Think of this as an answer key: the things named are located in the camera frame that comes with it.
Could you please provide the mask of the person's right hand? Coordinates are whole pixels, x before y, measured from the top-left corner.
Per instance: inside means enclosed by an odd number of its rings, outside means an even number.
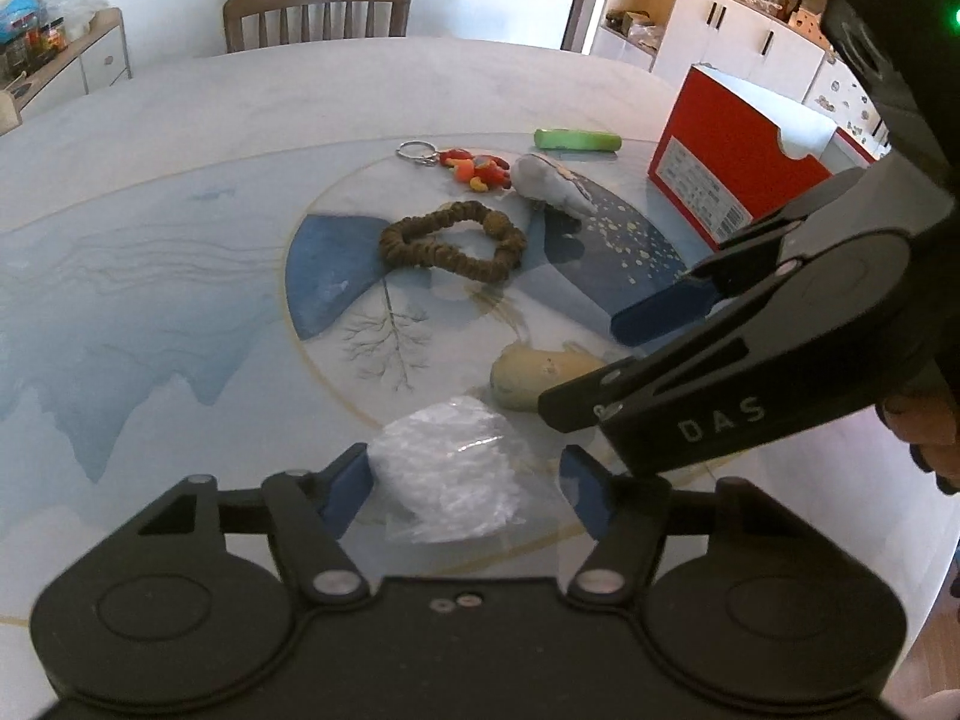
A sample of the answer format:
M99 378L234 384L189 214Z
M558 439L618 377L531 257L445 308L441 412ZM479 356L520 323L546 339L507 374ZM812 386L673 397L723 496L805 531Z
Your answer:
M911 461L946 496L957 496L958 401L945 383L900 390L877 405L890 433L908 445Z

